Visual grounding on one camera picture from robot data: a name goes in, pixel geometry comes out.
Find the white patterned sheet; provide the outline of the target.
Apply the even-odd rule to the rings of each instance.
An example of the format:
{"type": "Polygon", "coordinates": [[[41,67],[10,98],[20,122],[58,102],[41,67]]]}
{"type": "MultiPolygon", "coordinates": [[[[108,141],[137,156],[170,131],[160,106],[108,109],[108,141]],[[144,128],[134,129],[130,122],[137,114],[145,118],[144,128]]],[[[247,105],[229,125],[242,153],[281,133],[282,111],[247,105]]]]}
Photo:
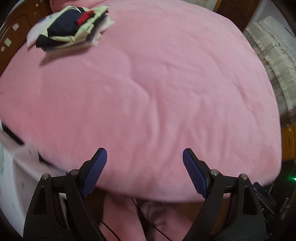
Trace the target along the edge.
{"type": "Polygon", "coordinates": [[[31,198],[45,173],[52,177],[65,175],[1,123],[1,215],[19,235],[23,235],[31,198]]]}

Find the dark wooden door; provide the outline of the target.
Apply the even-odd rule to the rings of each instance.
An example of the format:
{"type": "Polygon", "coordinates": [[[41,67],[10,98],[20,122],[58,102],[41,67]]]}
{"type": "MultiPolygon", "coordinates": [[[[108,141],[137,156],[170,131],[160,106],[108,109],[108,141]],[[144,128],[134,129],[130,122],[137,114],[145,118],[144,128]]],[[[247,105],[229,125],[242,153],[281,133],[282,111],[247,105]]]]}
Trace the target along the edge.
{"type": "Polygon", "coordinates": [[[260,3],[260,0],[222,0],[217,1],[214,12],[231,20],[243,32],[260,3]]]}

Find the yellow wooden cabinet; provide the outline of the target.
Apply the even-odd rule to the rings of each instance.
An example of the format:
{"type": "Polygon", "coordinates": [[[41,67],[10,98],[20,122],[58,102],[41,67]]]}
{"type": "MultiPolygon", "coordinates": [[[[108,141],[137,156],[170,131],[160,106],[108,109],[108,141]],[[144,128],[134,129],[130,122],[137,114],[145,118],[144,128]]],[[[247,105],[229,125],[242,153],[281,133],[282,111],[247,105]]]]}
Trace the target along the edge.
{"type": "Polygon", "coordinates": [[[283,162],[295,159],[295,130],[295,125],[281,129],[283,162]]]}

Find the pink bed blanket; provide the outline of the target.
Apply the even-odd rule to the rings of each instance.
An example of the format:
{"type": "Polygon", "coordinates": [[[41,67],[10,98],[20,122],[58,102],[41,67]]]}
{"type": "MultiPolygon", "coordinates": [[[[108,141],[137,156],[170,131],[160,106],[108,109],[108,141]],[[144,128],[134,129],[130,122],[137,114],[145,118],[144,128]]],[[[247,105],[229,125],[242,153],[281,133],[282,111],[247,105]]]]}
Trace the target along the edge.
{"type": "Polygon", "coordinates": [[[22,46],[1,76],[1,120],[55,166],[103,147],[98,185],[151,200],[200,200],[185,148],[227,176],[267,185],[281,169],[278,105],[267,73],[229,19],[184,1],[109,6],[96,46],[56,57],[22,46]]]}

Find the navy red varsity jacket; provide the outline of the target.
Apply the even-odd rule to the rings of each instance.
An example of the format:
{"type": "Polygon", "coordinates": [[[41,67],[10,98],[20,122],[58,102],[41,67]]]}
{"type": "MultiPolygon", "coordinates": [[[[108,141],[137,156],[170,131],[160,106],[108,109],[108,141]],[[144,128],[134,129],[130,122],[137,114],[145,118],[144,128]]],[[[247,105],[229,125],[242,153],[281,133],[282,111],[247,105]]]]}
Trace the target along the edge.
{"type": "Polygon", "coordinates": [[[68,8],[60,12],[53,23],[37,37],[35,45],[47,51],[84,42],[94,28],[94,17],[94,10],[68,8]]]}

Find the brown wooden headboard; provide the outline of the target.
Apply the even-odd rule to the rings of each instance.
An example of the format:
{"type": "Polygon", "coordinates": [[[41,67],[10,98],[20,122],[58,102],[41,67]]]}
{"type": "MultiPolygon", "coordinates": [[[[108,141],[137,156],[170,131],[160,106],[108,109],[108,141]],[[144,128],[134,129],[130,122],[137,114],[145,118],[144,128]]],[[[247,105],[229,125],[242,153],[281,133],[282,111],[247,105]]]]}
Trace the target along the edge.
{"type": "Polygon", "coordinates": [[[1,27],[1,73],[25,44],[30,29],[51,13],[49,1],[37,0],[22,1],[8,14],[1,27]]]}

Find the stack of folded clothes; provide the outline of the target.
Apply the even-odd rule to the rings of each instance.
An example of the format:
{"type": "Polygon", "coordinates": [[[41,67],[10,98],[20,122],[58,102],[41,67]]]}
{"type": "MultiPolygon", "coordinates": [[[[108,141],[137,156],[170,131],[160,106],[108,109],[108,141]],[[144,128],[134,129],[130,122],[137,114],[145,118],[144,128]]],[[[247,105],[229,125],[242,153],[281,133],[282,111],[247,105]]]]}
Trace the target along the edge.
{"type": "Polygon", "coordinates": [[[59,51],[74,46],[95,45],[114,21],[108,15],[109,6],[93,9],[66,6],[37,22],[27,34],[27,48],[45,52],[59,51]]]}

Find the white lace curtain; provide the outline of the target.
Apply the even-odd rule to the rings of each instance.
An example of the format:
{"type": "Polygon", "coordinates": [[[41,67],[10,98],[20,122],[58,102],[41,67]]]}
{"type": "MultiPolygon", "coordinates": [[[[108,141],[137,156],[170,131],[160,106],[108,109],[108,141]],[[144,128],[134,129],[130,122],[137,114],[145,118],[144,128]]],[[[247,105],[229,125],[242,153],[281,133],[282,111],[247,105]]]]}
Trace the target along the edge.
{"type": "Polygon", "coordinates": [[[282,124],[295,123],[295,37],[272,16],[252,23],[243,34],[264,65],[282,124]]]}

